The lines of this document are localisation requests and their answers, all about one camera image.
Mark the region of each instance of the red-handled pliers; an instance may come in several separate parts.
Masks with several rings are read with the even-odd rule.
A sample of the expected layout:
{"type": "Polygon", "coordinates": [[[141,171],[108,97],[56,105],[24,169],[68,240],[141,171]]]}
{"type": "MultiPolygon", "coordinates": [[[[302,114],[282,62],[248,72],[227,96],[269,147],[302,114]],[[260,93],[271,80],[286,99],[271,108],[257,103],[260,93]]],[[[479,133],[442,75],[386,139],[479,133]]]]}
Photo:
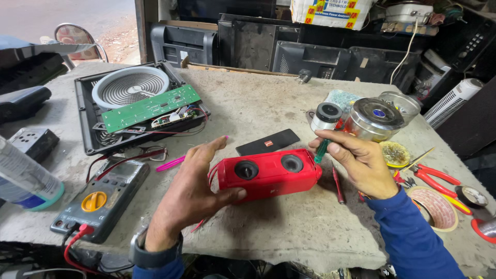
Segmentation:
{"type": "Polygon", "coordinates": [[[428,174],[442,178],[442,179],[446,180],[447,182],[449,182],[455,186],[459,186],[462,184],[458,179],[451,177],[442,171],[438,171],[436,169],[429,168],[429,167],[426,167],[426,166],[421,165],[421,164],[417,164],[415,166],[412,166],[411,170],[414,172],[414,175],[416,177],[422,179],[425,183],[429,184],[432,188],[434,188],[438,192],[445,194],[447,196],[450,196],[452,198],[457,197],[455,192],[446,189],[441,184],[439,184],[434,179],[432,179],[432,177],[430,177],[428,174]]]}

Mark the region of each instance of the green circuit board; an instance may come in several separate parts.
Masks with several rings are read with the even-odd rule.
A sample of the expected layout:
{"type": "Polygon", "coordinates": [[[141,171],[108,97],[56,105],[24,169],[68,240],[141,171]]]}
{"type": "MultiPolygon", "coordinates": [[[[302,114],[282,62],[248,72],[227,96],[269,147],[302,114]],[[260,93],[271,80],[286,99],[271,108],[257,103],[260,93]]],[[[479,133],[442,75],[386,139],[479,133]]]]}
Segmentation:
{"type": "Polygon", "coordinates": [[[190,84],[102,113],[107,132],[113,133],[139,122],[161,116],[179,107],[199,101],[190,84]]]}

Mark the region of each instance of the digital multimeter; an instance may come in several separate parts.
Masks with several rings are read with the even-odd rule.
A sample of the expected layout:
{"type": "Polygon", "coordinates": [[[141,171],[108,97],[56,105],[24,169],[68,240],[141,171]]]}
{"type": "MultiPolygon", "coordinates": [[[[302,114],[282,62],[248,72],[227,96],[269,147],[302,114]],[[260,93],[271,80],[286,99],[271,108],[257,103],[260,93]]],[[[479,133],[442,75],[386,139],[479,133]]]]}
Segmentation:
{"type": "Polygon", "coordinates": [[[95,228],[95,231],[84,235],[81,239],[103,243],[150,173],[147,163],[130,160],[116,166],[102,179],[95,181],[99,174],[123,159],[109,157],[65,210],[55,218],[50,230],[66,234],[75,224],[88,224],[95,228]]]}

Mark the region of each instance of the road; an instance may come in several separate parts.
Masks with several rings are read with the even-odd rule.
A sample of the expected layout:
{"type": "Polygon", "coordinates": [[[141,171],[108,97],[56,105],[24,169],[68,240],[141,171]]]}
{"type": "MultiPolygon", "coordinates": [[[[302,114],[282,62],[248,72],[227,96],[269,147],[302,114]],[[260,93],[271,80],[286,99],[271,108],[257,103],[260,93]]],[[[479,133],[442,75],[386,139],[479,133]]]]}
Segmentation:
{"type": "Polygon", "coordinates": [[[84,27],[96,39],[126,16],[136,17],[134,0],[0,0],[0,6],[0,34],[32,43],[53,38],[64,22],[84,27]]]}

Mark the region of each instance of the watch strap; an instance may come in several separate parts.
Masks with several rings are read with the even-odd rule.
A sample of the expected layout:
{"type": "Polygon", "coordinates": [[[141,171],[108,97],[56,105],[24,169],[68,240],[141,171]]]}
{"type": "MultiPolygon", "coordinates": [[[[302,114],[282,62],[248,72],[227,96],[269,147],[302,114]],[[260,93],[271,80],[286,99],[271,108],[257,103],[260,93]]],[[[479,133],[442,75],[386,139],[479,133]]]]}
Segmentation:
{"type": "Polygon", "coordinates": [[[144,239],[146,230],[133,237],[131,242],[130,260],[133,264],[143,269],[161,268],[181,256],[183,252],[183,234],[179,233],[176,244],[160,252],[148,252],[144,250],[144,239]]]}

